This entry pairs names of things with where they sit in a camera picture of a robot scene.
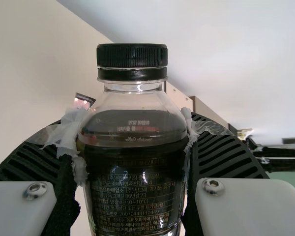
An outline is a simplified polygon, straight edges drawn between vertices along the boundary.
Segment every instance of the white wall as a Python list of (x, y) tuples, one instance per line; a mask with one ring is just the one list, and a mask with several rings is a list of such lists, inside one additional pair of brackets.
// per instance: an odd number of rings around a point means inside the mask
[[(96, 47), (108, 42), (56, 0), (0, 0), (0, 162), (60, 119), (76, 92), (99, 96)], [(73, 236), (90, 235), (82, 213)]]

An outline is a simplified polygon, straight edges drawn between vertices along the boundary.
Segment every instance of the black bottle cap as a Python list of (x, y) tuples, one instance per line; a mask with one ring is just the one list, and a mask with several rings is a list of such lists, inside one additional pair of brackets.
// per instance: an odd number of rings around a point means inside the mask
[(98, 78), (106, 81), (151, 81), (167, 78), (164, 44), (127, 43), (97, 46)]
[(109, 43), (97, 46), (97, 65), (112, 68), (167, 66), (165, 44)]

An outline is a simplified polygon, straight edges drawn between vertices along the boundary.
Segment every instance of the clear plastic bottle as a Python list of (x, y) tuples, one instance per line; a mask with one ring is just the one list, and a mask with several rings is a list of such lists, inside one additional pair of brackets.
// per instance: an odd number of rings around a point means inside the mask
[(101, 44), (105, 89), (81, 123), (85, 197), (97, 236), (178, 236), (184, 202), (187, 127), (163, 91), (162, 44)]

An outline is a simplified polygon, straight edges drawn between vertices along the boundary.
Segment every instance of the white ceiling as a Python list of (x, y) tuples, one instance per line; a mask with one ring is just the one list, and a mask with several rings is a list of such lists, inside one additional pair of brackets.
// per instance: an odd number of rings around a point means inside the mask
[(115, 43), (164, 43), (170, 82), (264, 145), (295, 137), (295, 0), (59, 0)]

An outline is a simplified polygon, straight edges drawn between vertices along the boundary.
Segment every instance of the black label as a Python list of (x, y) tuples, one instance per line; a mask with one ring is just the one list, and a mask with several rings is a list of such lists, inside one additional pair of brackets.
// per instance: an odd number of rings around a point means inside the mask
[(87, 197), (99, 235), (149, 235), (178, 222), (186, 141), (148, 148), (85, 147)]

